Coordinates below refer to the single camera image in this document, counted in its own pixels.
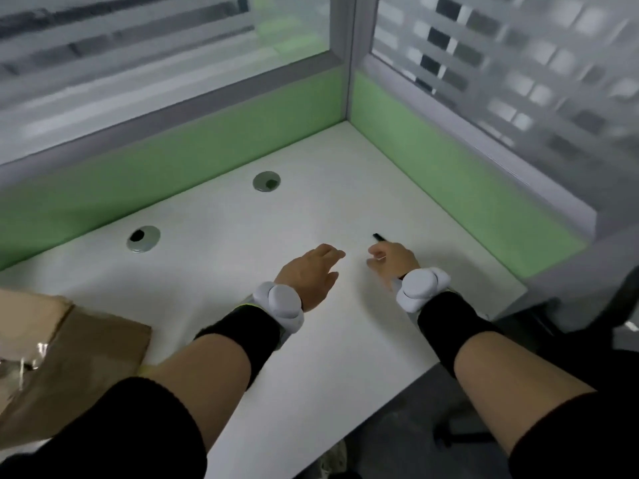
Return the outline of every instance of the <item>metal grommet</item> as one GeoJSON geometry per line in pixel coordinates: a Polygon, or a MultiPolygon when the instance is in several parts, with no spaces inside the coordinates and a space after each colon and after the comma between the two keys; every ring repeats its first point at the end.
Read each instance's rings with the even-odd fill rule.
{"type": "Polygon", "coordinates": [[[253,188],[259,192],[272,192],[282,182],[274,171],[263,171],[253,178],[253,188]]]}
{"type": "Polygon", "coordinates": [[[153,225],[144,225],[129,235],[126,240],[126,247],[131,252],[148,252],[155,247],[159,241],[160,229],[153,225]]]}

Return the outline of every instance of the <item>hand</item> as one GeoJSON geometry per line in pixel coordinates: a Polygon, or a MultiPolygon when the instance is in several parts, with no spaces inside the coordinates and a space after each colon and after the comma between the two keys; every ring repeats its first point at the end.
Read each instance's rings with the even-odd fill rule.
{"type": "Polygon", "coordinates": [[[368,249],[374,258],[369,258],[366,264],[381,277],[386,287],[392,290],[390,281],[404,277],[409,272],[419,269],[420,265],[415,254],[397,242],[379,242],[368,249]]]}
{"type": "Polygon", "coordinates": [[[310,311],[326,299],[339,276],[329,271],[345,256],[344,251],[321,244],[282,267],[274,282],[291,286],[302,300],[302,310],[310,311]]]}

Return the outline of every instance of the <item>black wristband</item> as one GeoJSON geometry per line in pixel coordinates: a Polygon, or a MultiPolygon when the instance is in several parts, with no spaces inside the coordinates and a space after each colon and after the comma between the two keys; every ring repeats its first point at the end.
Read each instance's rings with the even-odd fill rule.
{"type": "Polygon", "coordinates": [[[503,334],[492,322],[480,318],[455,292],[443,292],[426,303],[417,325],[443,367],[455,378],[455,357],[464,343],[484,331],[503,334]]]}
{"type": "Polygon", "coordinates": [[[204,328],[196,334],[195,339],[204,335],[222,335],[242,346],[251,362],[250,387],[268,357],[276,350],[280,332],[280,325],[262,308],[242,305],[236,307],[220,321],[204,328]]]}

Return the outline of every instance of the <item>cardboard box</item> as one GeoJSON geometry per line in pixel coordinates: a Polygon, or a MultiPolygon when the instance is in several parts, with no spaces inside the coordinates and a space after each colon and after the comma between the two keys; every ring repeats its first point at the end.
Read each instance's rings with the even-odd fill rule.
{"type": "Polygon", "coordinates": [[[47,439],[136,375],[151,328],[0,289],[0,449],[47,439]]]}

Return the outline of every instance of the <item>wrist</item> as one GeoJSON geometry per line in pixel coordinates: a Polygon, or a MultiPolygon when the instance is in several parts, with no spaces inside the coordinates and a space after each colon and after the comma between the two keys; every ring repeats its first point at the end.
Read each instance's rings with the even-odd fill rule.
{"type": "Polygon", "coordinates": [[[278,324],[281,333],[277,349],[304,323],[302,300],[290,285],[262,282],[242,304],[260,307],[278,324]]]}
{"type": "Polygon", "coordinates": [[[438,269],[413,269],[403,280],[392,283],[397,304],[409,315],[418,314],[424,305],[437,294],[446,290],[451,277],[438,269]]]}

